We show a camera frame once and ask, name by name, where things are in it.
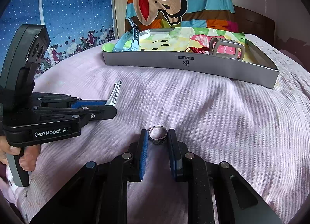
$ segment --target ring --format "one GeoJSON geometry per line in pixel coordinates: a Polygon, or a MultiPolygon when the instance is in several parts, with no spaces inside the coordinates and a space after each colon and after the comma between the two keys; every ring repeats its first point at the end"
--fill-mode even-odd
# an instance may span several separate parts
{"type": "Polygon", "coordinates": [[[148,139],[155,145],[162,144],[167,137],[167,130],[165,127],[157,125],[148,130],[148,139]]]}

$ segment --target monkey face print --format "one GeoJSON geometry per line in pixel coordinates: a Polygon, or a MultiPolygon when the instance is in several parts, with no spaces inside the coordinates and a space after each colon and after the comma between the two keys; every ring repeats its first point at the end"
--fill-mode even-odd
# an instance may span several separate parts
{"type": "Polygon", "coordinates": [[[169,25],[181,23],[187,11],[187,0],[133,0],[137,17],[143,25],[150,25],[162,12],[169,25]]]}

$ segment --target blue starry fabric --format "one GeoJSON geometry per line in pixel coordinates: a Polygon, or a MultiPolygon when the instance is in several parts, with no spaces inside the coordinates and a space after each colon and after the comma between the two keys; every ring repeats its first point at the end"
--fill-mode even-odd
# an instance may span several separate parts
{"type": "MultiPolygon", "coordinates": [[[[81,51],[114,39],[111,0],[42,0],[51,38],[36,75],[81,51]]],[[[12,0],[0,18],[0,67],[22,24],[41,24],[39,0],[12,0]]]]}

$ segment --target printed logo on box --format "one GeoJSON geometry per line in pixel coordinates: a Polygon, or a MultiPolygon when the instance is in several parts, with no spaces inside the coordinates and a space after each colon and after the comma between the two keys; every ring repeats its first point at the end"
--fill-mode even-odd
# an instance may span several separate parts
{"type": "Polygon", "coordinates": [[[179,59],[191,59],[194,60],[194,57],[187,57],[187,56],[178,56],[179,59]]]}
{"type": "Polygon", "coordinates": [[[183,61],[183,64],[184,64],[185,66],[189,66],[189,60],[184,60],[184,61],[183,61]]]}

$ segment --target hand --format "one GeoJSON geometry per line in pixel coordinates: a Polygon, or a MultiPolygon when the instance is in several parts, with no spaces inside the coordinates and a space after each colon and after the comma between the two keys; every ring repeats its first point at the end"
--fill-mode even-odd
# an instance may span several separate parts
{"type": "MultiPolygon", "coordinates": [[[[40,154],[40,145],[29,146],[25,149],[24,155],[19,159],[21,168],[25,171],[34,171],[37,163],[38,155],[40,154]]],[[[0,162],[9,165],[7,155],[18,155],[21,152],[20,148],[10,146],[5,136],[0,136],[0,162]]]]}

